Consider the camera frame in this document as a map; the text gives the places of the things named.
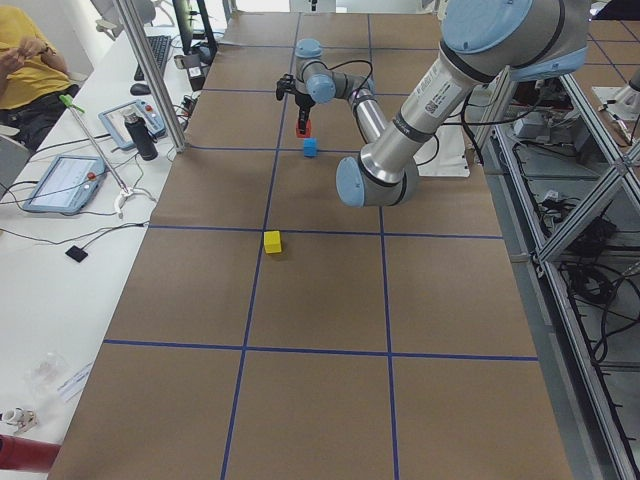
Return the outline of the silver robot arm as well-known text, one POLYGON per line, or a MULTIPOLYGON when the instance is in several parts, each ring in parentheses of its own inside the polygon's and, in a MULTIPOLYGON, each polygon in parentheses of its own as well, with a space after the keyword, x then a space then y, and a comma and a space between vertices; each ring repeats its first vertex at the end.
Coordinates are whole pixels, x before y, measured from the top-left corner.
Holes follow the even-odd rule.
POLYGON ((338 72, 322 61, 322 47, 302 39, 292 74, 276 97, 295 97, 296 133, 309 134, 316 104, 347 101, 365 144, 336 171, 341 201, 351 207, 395 206, 416 187, 415 154, 478 85, 503 70, 515 81, 554 78, 578 70, 587 56, 587 1, 451 1, 441 23, 439 53, 392 119, 386 119, 365 77, 338 72))

